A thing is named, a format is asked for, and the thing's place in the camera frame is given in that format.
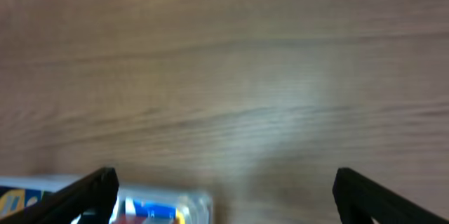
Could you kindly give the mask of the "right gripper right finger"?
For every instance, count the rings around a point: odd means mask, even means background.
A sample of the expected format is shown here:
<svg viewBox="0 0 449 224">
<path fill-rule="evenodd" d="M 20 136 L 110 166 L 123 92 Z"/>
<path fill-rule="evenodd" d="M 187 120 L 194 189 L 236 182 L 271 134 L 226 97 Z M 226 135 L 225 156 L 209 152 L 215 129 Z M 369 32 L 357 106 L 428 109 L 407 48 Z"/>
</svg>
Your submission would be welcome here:
<svg viewBox="0 0 449 224">
<path fill-rule="evenodd" d="M 343 224 L 448 224 L 350 168 L 337 170 L 333 196 Z"/>
</svg>

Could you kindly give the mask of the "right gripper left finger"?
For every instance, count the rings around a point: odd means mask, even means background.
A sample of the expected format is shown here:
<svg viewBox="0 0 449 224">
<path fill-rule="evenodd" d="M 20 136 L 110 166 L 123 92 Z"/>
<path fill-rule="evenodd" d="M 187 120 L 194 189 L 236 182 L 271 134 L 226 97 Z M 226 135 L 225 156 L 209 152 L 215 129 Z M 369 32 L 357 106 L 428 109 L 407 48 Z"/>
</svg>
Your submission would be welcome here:
<svg viewBox="0 0 449 224">
<path fill-rule="evenodd" d="M 3 218 L 1 224 L 64 224 L 75 218 L 87 223 L 108 224 L 118 191 L 115 169 L 104 167 L 41 202 Z"/>
</svg>

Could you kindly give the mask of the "blue VapoDrops box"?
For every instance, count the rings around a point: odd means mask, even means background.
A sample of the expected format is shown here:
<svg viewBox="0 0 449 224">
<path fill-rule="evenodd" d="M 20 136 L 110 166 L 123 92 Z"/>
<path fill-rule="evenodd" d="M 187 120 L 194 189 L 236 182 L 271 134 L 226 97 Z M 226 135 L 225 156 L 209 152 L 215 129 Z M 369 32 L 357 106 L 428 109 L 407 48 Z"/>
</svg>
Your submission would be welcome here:
<svg viewBox="0 0 449 224">
<path fill-rule="evenodd" d="M 1 186 L 1 219 L 41 202 L 52 192 L 20 187 Z M 121 215 L 174 219 L 173 224 L 186 224 L 185 215 L 174 206 L 157 204 L 132 197 L 117 197 L 108 223 Z"/>
</svg>

